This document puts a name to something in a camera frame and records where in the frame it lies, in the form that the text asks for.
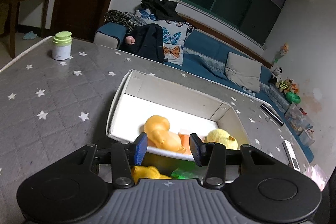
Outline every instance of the sofa armrest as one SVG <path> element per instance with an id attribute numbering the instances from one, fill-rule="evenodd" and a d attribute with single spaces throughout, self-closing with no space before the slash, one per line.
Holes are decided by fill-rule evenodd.
<path id="1" fill-rule="evenodd" d="M 119 48 L 120 44 L 124 41 L 126 32 L 127 29 L 125 26 L 109 22 L 97 30 L 93 42 L 111 48 Z"/>

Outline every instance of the white remote control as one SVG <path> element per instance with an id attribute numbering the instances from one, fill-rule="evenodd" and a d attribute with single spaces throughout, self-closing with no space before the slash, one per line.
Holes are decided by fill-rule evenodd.
<path id="1" fill-rule="evenodd" d="M 283 146 L 285 148 L 285 151 L 286 151 L 286 154 L 287 154 L 287 157 L 288 157 L 288 160 L 289 160 L 289 165 L 294 170 L 297 170 L 297 171 L 300 172 L 300 167 L 299 167 L 299 164 L 297 162 L 297 159 L 296 159 L 296 156 L 295 156 L 292 144 L 289 141 L 287 141 L 287 140 L 284 140 L 282 142 L 282 144 L 283 144 Z"/>

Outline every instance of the blue sofa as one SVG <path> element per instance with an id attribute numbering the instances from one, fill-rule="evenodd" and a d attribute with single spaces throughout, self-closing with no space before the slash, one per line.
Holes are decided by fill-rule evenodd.
<path id="1" fill-rule="evenodd" d="M 126 33 L 126 28 L 124 26 L 114 23 L 107 23 L 103 27 L 98 29 L 97 32 L 101 32 L 122 42 L 124 39 L 123 36 Z M 229 52 L 248 57 L 247 55 L 228 46 L 227 44 L 224 44 L 202 32 L 194 30 L 185 40 L 183 65 L 179 66 L 170 62 L 166 62 L 165 64 L 200 76 L 202 78 L 220 83 L 240 92 L 247 93 L 241 87 L 230 81 L 224 74 L 227 55 Z M 272 73 L 268 68 L 262 66 L 260 82 L 268 85 L 268 80 L 271 74 Z M 307 160 L 311 162 L 314 158 L 312 151 L 308 146 L 302 144 L 299 136 L 296 135 L 295 131 L 291 128 L 291 126 L 285 119 L 284 114 L 278 109 L 275 103 L 273 103 L 268 95 L 262 90 L 260 90 L 260 93 L 256 93 L 255 97 L 265 102 L 268 102 L 277 111 L 278 115 L 291 130 L 293 136 L 301 146 L 303 152 L 307 157 Z"/>

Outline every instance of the gray star-patterned mat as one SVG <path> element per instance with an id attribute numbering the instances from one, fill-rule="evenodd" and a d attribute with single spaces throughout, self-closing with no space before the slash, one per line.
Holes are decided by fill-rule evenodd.
<path id="1" fill-rule="evenodd" d="M 16 190 L 24 179 L 87 143 L 108 142 L 105 127 L 110 105 L 131 69 L 228 102 L 252 145 L 287 164 L 285 138 L 294 145 L 301 170 L 308 165 L 290 131 L 260 109 L 260 100 L 89 42 L 74 39 L 72 55 L 63 61 L 53 60 L 51 49 L 48 40 L 0 73 L 0 223 L 24 220 L 16 203 Z"/>

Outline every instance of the beige pillow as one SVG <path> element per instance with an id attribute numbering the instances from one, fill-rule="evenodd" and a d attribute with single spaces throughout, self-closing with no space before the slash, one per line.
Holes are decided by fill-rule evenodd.
<path id="1" fill-rule="evenodd" d="M 225 74 L 233 83 L 259 93 L 260 73 L 260 62 L 229 52 Z"/>

